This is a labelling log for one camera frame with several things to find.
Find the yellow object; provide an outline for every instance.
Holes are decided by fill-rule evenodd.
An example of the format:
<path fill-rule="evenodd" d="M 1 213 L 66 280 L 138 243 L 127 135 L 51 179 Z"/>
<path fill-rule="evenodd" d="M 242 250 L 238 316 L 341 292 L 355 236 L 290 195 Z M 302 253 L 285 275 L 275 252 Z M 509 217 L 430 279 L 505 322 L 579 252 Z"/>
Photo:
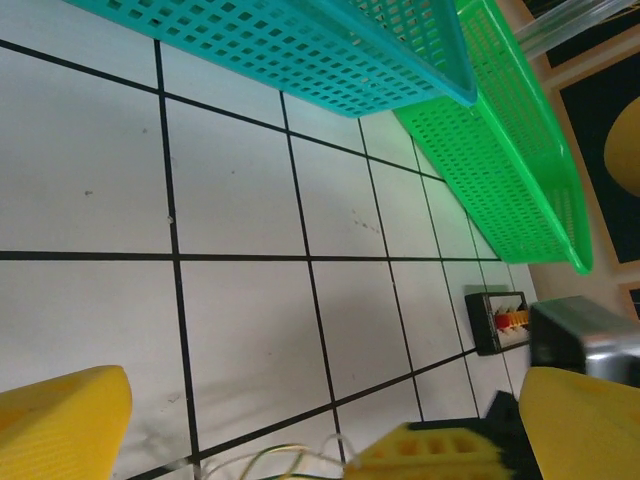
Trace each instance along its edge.
<path fill-rule="evenodd" d="M 520 414 L 545 479 L 640 478 L 640 389 L 534 367 Z"/>
<path fill-rule="evenodd" d="M 106 480 L 131 416 L 122 367 L 0 394 L 0 479 Z"/>
<path fill-rule="evenodd" d="M 618 115 L 604 144 L 609 175 L 631 195 L 640 197 L 640 97 Z"/>
<path fill-rule="evenodd" d="M 404 424 L 345 467 L 344 480 L 507 480 L 493 443 L 465 428 L 410 430 Z"/>

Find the white tile floor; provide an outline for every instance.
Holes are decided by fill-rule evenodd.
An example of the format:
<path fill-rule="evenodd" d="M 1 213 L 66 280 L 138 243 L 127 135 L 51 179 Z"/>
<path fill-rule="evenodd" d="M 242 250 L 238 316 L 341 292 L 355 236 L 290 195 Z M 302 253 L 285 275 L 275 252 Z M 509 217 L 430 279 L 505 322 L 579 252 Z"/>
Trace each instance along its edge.
<path fill-rule="evenodd" d="M 59 0 L 0 11 L 0 391 L 123 365 L 113 478 L 337 428 L 363 448 L 519 392 L 526 349 L 478 357 L 464 295 L 532 301 L 529 272 L 391 113 L 337 117 Z"/>

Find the clear plastic tube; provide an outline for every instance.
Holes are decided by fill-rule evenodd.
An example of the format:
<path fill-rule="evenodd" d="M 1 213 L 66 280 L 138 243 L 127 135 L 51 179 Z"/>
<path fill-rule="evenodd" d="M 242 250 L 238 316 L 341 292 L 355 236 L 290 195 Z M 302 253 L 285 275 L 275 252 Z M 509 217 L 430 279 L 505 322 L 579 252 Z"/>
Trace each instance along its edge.
<path fill-rule="evenodd" d="M 527 58 L 536 58 L 635 2 L 566 0 L 516 32 L 516 38 Z"/>

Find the plastic basket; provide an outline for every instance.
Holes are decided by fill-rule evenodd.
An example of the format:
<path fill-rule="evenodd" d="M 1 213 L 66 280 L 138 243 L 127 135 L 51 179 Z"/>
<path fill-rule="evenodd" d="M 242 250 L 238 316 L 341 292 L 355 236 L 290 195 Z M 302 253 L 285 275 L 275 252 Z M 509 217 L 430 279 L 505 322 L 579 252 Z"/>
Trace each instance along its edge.
<path fill-rule="evenodd" d="M 438 98 L 397 110 L 509 263 L 593 265 L 584 195 L 562 131 L 492 0 L 459 2 L 478 103 Z"/>
<path fill-rule="evenodd" d="M 452 0 L 66 0 L 342 115 L 475 80 Z"/>

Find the yellow circle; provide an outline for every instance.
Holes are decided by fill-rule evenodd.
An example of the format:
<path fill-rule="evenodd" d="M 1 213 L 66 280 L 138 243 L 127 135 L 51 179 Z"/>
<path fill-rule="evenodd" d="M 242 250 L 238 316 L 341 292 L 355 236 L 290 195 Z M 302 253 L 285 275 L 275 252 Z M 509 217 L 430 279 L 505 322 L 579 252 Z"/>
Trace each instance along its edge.
<path fill-rule="evenodd" d="M 618 185 L 640 197 L 640 97 L 613 122 L 604 144 L 604 165 Z"/>

